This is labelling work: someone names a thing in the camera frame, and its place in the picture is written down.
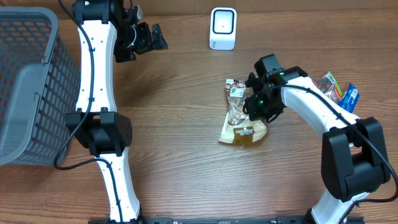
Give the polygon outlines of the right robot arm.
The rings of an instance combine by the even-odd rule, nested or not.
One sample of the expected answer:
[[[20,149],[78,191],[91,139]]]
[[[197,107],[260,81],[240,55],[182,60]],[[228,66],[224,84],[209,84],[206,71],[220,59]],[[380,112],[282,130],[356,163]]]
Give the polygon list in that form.
[[[361,119],[322,93],[300,67],[283,68],[274,54],[261,57],[245,84],[253,90],[243,111],[250,120],[273,122],[284,108],[298,113],[322,139],[321,176],[325,191],[302,216],[278,217],[278,223],[364,223],[350,213],[362,203],[388,203],[369,198],[381,185],[397,180],[388,161],[381,123]]]

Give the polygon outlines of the green candy bag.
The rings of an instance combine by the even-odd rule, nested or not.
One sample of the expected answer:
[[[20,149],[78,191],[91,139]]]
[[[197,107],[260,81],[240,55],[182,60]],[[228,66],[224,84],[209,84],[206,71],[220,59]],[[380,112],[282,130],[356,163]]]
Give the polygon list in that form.
[[[313,83],[322,93],[335,103],[339,103],[342,99],[343,92],[331,72],[327,72],[327,74],[322,76],[321,79],[314,80]]]

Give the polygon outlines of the beige brown snack pouch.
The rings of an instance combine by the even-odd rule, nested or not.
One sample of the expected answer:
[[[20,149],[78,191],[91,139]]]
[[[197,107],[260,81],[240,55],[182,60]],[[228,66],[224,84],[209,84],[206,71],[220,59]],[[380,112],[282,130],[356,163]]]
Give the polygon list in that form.
[[[252,145],[260,141],[267,134],[267,127],[263,121],[251,121],[244,113],[243,106],[246,98],[252,95],[241,80],[227,79],[226,98],[229,109],[224,119],[219,142],[233,145]]]

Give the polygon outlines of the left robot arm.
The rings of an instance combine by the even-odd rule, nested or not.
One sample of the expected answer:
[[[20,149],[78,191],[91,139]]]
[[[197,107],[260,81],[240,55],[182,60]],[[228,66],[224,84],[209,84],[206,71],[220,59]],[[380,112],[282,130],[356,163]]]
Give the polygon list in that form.
[[[75,111],[66,115],[71,135],[98,164],[109,200],[105,223],[143,223],[134,191],[129,147],[131,120],[118,112],[114,97],[113,63],[130,62],[168,45],[160,25],[143,21],[140,6],[123,1],[76,1],[69,14],[78,27],[81,49],[80,89]]]

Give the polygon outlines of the blue cookie packet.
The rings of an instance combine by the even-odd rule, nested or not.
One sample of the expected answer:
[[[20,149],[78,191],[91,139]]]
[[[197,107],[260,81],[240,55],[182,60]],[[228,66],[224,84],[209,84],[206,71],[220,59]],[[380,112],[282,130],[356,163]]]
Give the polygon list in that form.
[[[359,101],[359,98],[360,94],[358,89],[352,83],[350,83],[347,90],[345,91],[344,96],[338,102],[338,106],[350,113],[353,113]]]

